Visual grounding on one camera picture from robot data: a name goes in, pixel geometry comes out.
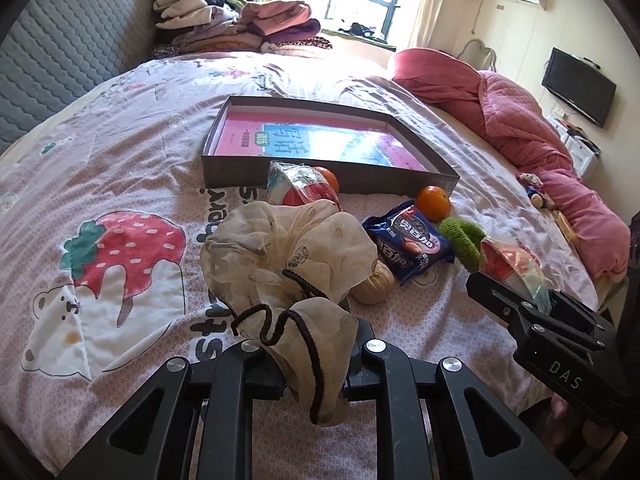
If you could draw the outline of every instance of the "green fuzzy object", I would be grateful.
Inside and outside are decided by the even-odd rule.
[[[438,228],[451,246],[460,263],[469,272],[480,269],[480,242],[486,236],[481,228],[460,218],[445,218]]]

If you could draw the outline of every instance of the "box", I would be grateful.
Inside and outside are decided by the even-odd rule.
[[[272,160],[324,166],[343,193],[415,197],[425,186],[439,186],[448,195],[459,179],[391,115],[297,99],[227,99],[202,153],[205,186],[265,187]]]

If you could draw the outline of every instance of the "orange fruit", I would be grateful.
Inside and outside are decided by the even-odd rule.
[[[427,186],[415,198],[415,206],[429,222],[441,222],[451,213],[451,202],[438,186]]]
[[[335,175],[329,171],[327,168],[322,168],[321,166],[315,166],[314,170],[324,176],[324,179],[329,183],[329,186],[334,188],[336,194],[340,192],[340,185],[338,184],[338,179]]]

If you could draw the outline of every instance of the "television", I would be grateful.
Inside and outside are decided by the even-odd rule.
[[[603,128],[616,85],[581,59],[554,48],[542,86]]]

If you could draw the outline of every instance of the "beige mesh fabric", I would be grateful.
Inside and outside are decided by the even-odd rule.
[[[339,393],[358,323],[337,303],[371,275],[377,259],[358,220],[329,200],[297,207],[246,204],[220,223],[200,252],[209,289],[236,316],[268,306],[240,322],[239,332],[271,353],[300,405],[320,426],[340,424],[348,410]],[[284,269],[326,298],[307,298],[296,280],[282,275]],[[282,336],[265,345],[282,315],[289,317]],[[261,339],[263,325],[268,330]],[[312,339],[311,348],[305,337]],[[314,366],[321,369],[321,381]]]

